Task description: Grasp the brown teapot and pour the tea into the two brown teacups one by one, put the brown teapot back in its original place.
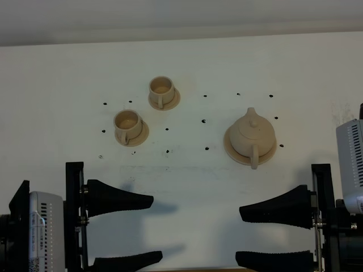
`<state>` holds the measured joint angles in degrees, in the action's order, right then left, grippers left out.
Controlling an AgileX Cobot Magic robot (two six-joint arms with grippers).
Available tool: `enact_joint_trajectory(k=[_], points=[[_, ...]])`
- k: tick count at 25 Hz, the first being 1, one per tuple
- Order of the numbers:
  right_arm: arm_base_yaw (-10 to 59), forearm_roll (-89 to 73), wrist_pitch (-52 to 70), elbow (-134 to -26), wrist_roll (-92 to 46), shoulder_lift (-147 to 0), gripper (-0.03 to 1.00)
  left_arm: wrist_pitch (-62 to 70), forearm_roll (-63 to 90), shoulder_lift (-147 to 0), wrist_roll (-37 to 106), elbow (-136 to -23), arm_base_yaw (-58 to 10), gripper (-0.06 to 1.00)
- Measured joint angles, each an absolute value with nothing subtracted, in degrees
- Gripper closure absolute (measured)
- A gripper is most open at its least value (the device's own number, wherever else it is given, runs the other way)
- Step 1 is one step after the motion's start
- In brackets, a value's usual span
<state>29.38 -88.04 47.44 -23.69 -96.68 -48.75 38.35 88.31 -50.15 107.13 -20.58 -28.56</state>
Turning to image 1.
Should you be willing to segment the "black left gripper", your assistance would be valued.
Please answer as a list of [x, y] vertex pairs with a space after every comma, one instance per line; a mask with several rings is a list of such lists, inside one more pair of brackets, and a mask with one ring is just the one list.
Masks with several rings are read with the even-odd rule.
[[158, 263], [163, 258], [161, 251], [96, 258], [88, 267], [86, 210], [89, 217], [94, 217], [117, 211], [149, 209], [154, 197], [114, 188], [99, 180], [88, 180], [84, 185], [83, 167], [81, 161], [66, 163], [64, 240], [67, 271], [138, 271]]

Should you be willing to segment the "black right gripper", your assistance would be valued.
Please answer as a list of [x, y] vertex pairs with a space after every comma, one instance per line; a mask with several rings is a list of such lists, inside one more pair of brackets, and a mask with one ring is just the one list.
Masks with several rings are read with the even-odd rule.
[[[250, 223], [277, 223], [305, 229], [314, 226], [317, 270], [339, 271], [339, 235], [331, 166], [313, 164], [311, 171], [314, 192], [308, 190], [306, 185], [299, 185], [278, 197], [242, 206], [239, 213], [243, 221]], [[310, 251], [240, 251], [236, 252], [235, 259], [239, 266], [254, 271], [315, 271], [314, 257]]]

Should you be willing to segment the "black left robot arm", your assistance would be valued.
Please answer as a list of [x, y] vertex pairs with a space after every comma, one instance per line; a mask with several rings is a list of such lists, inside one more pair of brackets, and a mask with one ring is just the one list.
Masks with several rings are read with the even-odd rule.
[[138, 271], [158, 263], [161, 251], [88, 262], [89, 218], [143, 210], [154, 198], [84, 180], [83, 162], [66, 163], [66, 197], [32, 192], [25, 180], [1, 215], [1, 271]]

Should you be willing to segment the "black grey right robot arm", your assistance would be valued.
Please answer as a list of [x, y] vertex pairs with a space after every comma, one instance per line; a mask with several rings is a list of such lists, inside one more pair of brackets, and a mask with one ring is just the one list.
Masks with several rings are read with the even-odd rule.
[[277, 223], [315, 232], [315, 252], [239, 251], [239, 266], [255, 271], [362, 271], [362, 215], [334, 198], [329, 164], [313, 164], [313, 190], [299, 185], [278, 197], [242, 206], [249, 223]]

